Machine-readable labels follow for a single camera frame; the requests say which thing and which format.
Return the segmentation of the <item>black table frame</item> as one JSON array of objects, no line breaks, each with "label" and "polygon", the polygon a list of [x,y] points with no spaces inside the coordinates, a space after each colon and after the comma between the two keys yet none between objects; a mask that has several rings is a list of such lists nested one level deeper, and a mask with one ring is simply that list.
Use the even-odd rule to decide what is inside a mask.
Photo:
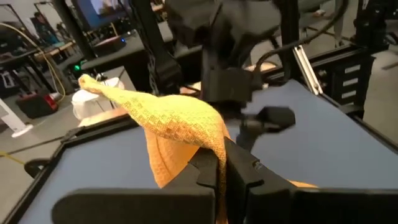
[{"label": "black table frame", "polygon": [[[256,93],[248,106],[288,106],[296,124],[258,138],[253,156],[281,177],[326,189],[398,190],[398,145],[327,96],[296,81]],[[154,189],[144,132],[123,115],[70,131],[4,224],[51,224],[55,202],[78,189]]]}]

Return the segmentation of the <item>black diagonal frame strut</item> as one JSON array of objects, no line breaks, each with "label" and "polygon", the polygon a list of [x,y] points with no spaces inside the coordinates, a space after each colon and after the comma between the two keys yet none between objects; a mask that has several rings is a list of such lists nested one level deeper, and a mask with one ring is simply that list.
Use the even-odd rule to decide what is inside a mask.
[{"label": "black diagonal frame strut", "polygon": [[[299,6],[298,0],[273,0],[279,8],[280,18],[280,36],[282,46],[286,46],[296,40],[299,40]],[[280,52],[278,56],[281,59],[284,71],[284,81],[288,81],[290,76],[298,70],[296,59],[292,49]]]}]

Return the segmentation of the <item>yellow waffle weave towel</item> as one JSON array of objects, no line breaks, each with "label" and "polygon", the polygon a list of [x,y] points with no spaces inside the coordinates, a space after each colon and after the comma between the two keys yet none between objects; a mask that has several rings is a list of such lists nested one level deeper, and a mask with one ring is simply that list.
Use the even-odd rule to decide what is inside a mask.
[{"label": "yellow waffle weave towel", "polygon": [[224,140],[229,132],[217,110],[191,96],[123,90],[105,86],[89,75],[82,75],[78,82],[82,89],[116,102],[144,129],[150,167],[160,188],[183,171],[199,148],[211,149],[218,158],[216,223],[228,224]]}]

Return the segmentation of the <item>wooden workbench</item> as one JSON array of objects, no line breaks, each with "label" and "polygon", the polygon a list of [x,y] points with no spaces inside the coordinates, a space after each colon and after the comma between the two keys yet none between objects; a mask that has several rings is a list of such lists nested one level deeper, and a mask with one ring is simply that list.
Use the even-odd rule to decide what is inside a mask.
[{"label": "wooden workbench", "polygon": [[67,59],[72,55],[70,52],[71,50],[75,52],[74,49],[75,41],[68,41],[68,42],[59,42],[56,44],[51,45],[44,49],[43,52],[35,53],[33,58],[38,61],[44,60],[44,55],[54,57],[58,55],[62,59]]}]

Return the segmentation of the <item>white stand foot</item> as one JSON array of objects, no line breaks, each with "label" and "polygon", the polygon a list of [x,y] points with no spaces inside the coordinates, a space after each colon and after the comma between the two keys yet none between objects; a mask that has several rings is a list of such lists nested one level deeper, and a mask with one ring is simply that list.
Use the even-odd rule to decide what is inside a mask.
[{"label": "white stand foot", "polygon": [[25,124],[1,98],[0,119],[13,131],[13,138],[26,134],[34,127],[32,124]]}]

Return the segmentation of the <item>grey office chair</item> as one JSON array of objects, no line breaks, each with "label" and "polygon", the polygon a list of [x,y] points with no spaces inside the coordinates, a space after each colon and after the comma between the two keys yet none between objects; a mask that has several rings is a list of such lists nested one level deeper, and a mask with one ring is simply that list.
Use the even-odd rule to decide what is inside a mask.
[{"label": "grey office chair", "polygon": [[[335,12],[339,9],[342,3],[342,0],[326,0],[326,3],[330,1],[333,2],[334,11],[325,10],[323,8],[324,3],[321,3],[313,8],[300,12],[299,34],[301,38],[307,36],[307,27],[311,26],[316,22],[331,20],[334,17]],[[344,45],[343,36],[342,36],[343,22],[344,22],[344,16],[342,16],[337,22],[335,22],[333,26],[335,47],[341,47],[342,45]]]}]

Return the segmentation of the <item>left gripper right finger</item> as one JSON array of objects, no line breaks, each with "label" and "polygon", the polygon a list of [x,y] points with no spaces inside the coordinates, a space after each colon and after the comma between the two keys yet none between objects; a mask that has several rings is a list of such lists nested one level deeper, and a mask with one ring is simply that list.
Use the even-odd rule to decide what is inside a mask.
[{"label": "left gripper right finger", "polygon": [[398,224],[398,190],[297,187],[224,140],[229,224]]}]

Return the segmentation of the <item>black stand pole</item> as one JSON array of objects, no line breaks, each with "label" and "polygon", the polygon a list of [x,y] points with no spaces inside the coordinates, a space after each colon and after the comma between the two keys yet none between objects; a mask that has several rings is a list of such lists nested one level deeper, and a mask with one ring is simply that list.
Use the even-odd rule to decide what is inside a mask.
[{"label": "black stand pole", "polygon": [[58,15],[60,16],[62,22],[65,24],[67,31],[69,31],[77,46],[79,46],[81,52],[83,53],[83,56],[88,60],[96,58],[93,49],[90,47],[88,41],[86,40],[86,37],[83,34],[83,31],[80,29],[80,26],[78,25],[65,0],[51,1],[55,10],[58,12]]}]

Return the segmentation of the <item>monitor with blue screen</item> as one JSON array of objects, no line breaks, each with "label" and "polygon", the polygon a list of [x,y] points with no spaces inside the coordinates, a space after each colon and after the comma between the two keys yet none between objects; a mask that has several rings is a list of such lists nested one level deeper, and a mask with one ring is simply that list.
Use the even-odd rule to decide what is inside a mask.
[{"label": "monitor with blue screen", "polygon": [[86,30],[93,30],[127,16],[129,0],[71,0]]}]

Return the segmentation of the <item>black equipment rack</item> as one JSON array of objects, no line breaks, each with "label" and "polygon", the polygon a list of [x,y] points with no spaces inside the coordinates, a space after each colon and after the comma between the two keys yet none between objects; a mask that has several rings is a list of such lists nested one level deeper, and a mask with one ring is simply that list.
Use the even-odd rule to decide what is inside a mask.
[{"label": "black equipment rack", "polygon": [[354,43],[372,54],[382,52],[391,44],[398,45],[398,0],[358,0]]}]

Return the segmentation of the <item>white crumpled sheet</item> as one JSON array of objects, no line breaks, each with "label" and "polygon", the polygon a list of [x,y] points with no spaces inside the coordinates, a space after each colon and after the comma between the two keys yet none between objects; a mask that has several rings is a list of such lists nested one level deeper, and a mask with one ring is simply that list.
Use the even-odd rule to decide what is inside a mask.
[{"label": "white crumpled sheet", "polygon": [[119,108],[115,101],[83,89],[73,94],[71,103],[73,105],[73,114],[80,121],[96,114]]}]

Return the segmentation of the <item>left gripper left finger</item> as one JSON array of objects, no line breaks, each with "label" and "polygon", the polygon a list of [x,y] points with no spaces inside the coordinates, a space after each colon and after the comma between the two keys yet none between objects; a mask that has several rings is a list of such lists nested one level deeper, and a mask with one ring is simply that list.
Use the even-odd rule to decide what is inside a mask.
[{"label": "left gripper left finger", "polygon": [[162,189],[78,189],[52,208],[53,224],[215,224],[218,158],[201,148]]}]

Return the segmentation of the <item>silver aluminium extrusion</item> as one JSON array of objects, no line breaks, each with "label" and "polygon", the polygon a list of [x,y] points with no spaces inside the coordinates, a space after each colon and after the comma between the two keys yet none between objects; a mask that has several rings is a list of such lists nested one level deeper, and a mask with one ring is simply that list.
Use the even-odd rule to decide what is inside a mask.
[{"label": "silver aluminium extrusion", "polygon": [[313,68],[308,60],[307,54],[305,53],[303,47],[299,45],[297,47],[294,47],[292,50],[308,89],[314,95],[323,94],[320,82],[318,81],[318,78],[313,71]]}]

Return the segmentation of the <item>black frame post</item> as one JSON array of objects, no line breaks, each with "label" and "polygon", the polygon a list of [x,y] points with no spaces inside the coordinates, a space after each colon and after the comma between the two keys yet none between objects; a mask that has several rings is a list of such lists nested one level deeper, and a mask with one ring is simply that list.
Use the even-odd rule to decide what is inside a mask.
[{"label": "black frame post", "polygon": [[156,95],[179,94],[182,71],[165,46],[149,0],[128,0],[148,54],[149,83]]}]

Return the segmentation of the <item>black box blue light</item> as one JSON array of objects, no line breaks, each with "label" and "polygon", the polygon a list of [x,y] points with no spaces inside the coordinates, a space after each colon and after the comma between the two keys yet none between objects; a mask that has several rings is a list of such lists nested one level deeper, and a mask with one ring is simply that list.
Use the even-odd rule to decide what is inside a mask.
[{"label": "black box blue light", "polygon": [[115,53],[125,46],[126,40],[119,35],[99,42],[93,47],[93,51],[98,57],[102,57]]}]

